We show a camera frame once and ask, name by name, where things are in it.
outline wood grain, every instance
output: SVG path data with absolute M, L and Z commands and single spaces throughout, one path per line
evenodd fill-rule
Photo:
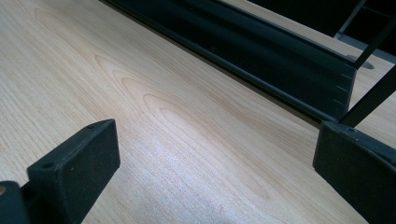
M 317 128 L 139 22 L 94 0 L 0 1 L 0 22 L 0 179 L 114 118 L 121 168 L 84 223 L 364 223 L 312 168 Z

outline wooden table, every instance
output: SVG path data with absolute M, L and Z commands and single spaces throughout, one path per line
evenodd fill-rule
M 343 54 L 359 51 L 227 0 Z M 392 64 L 361 69 L 352 104 Z M 396 146 L 391 96 L 358 129 Z M 0 1 L 0 180 L 114 118 L 121 168 L 85 223 L 364 223 L 312 168 L 318 129 L 95 0 Z

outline table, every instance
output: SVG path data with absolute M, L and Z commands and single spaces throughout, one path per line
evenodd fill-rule
M 360 51 L 227 2 L 343 54 Z M 121 167 L 84 223 L 364 223 L 313 169 L 318 128 L 100 1 L 0 2 L 0 179 L 114 118 Z M 352 105 L 392 66 L 358 72 Z M 396 146 L 392 95 L 358 129 Z

